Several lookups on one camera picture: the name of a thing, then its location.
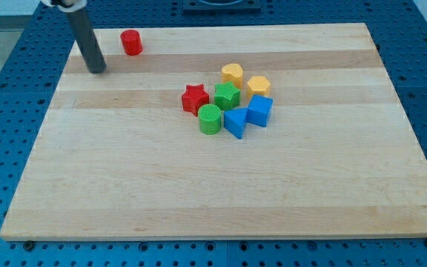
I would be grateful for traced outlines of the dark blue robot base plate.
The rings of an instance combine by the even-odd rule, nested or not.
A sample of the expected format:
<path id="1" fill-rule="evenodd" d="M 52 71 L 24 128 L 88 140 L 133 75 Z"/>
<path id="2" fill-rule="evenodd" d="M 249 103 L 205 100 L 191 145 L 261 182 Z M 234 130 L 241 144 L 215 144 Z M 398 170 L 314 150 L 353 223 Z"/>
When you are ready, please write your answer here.
<path id="1" fill-rule="evenodd" d="M 202 12 L 243 12 L 260 11 L 262 0 L 183 0 L 182 12 L 195 14 Z"/>

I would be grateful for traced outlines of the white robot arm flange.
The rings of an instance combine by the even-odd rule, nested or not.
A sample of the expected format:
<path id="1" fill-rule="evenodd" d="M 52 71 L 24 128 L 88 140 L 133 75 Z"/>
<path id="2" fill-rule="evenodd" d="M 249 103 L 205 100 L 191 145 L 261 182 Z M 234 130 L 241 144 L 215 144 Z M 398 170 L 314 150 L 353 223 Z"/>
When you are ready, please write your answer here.
<path id="1" fill-rule="evenodd" d="M 64 13 L 73 13 L 87 5 L 87 0 L 41 0 L 48 7 L 57 7 Z"/>

